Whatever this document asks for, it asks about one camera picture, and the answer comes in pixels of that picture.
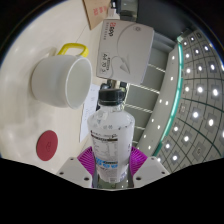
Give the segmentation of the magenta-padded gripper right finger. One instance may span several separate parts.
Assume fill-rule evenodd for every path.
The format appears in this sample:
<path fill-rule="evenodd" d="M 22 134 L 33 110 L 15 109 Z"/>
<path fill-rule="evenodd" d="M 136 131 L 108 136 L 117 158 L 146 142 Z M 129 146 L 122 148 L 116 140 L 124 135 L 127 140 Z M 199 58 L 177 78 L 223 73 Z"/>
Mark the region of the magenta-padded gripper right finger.
<path fill-rule="evenodd" d="M 169 175 L 156 157 L 147 157 L 135 147 L 131 149 L 129 169 L 134 188 L 143 187 Z"/>

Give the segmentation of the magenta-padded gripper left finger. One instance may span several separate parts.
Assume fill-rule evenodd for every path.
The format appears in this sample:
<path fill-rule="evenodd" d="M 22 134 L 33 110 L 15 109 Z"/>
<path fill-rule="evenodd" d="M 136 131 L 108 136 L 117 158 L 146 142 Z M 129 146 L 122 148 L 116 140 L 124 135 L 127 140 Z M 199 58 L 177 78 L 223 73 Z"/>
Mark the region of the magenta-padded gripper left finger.
<path fill-rule="evenodd" d="M 78 157 L 69 157 L 56 175 L 81 187 L 92 188 L 95 172 L 94 154 L 88 147 Z"/>

